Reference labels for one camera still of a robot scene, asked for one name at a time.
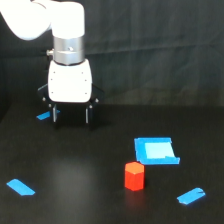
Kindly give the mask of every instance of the wooden block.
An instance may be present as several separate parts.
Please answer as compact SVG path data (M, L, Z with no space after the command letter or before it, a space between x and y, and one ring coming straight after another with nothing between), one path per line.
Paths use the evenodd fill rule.
M137 162L127 163L125 165L125 187L132 191L142 190L144 188L144 174L144 165Z

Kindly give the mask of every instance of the black surface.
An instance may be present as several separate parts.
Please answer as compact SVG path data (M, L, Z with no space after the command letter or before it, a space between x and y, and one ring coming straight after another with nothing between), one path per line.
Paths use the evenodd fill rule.
M0 60L0 122L7 112L9 105L10 99L8 96L7 78L2 60Z
M0 223L223 223L223 108L100 106L94 130L84 107L60 110L56 130L35 104L13 104L0 124ZM147 166L145 189L124 189L134 138L164 136L180 165ZM35 195L7 187L14 178ZM195 187L206 197L179 204Z

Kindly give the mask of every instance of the rectangular blue object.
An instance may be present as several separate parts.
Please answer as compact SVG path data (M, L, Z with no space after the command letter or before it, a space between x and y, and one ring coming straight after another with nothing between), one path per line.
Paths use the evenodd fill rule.
M180 203L188 205L191 202L203 197L205 195L205 192L201 188L195 188L181 196L179 196L177 199Z
M14 191L16 191L21 196L24 195L33 195L35 194L35 191L27 187L25 184L23 184L21 181L14 179L7 183L7 185L12 188Z
M136 138L134 139L134 142L136 160L143 165L171 165L180 163L180 158L174 156L171 146L171 138ZM158 144L158 147L152 147L152 151L149 153L148 146L150 144ZM148 156L156 156L157 158L148 158Z
M41 114L41 115L37 116L37 118L38 118L39 120L44 120L44 119L46 119L46 118L48 118L48 117L50 117L50 112L49 112L49 111L46 112L46 113L44 113L44 114Z

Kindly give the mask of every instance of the blue piece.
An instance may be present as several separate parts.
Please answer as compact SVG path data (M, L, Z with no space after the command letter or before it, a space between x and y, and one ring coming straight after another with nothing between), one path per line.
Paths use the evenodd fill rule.
M148 158L146 143L172 143L171 138L137 138L134 139L136 160L144 165L179 164L180 158L170 157L170 154L163 155L164 158Z
M44 119L46 119L46 118L48 118L48 117L50 117L50 112L49 112L49 111L46 112L46 113L44 113L44 114L41 114L41 115L37 116L37 118L38 118L39 120L44 120Z
M180 158L166 156L163 159L141 159L140 162L141 164L144 165L162 165L162 164L171 165L171 164L179 164Z
M180 203L188 205L191 202L205 196L205 192L201 188L195 188L181 196L179 196L177 199Z
M7 183L7 185L21 196L35 194L35 192L32 189L30 189L17 179L11 180L10 182Z
M145 142L145 143L162 143L162 142L169 142L172 143L171 138L137 138L138 141Z

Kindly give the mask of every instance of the blue sticky note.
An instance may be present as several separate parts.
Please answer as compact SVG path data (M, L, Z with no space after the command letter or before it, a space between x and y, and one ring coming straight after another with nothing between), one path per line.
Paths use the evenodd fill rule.
M201 188L195 188L181 196L179 196L177 199L180 203L188 205L191 202L205 196L205 192Z
M41 114L41 115L38 115L38 116L37 116L37 118L38 118L39 120L44 120L44 119L46 119L46 118L48 118L48 117L50 117L50 112L49 112L49 111L46 112L46 113L44 113L44 114Z
M17 179L11 180L10 182L7 183L7 185L21 196L35 194L35 192L32 189L30 189Z

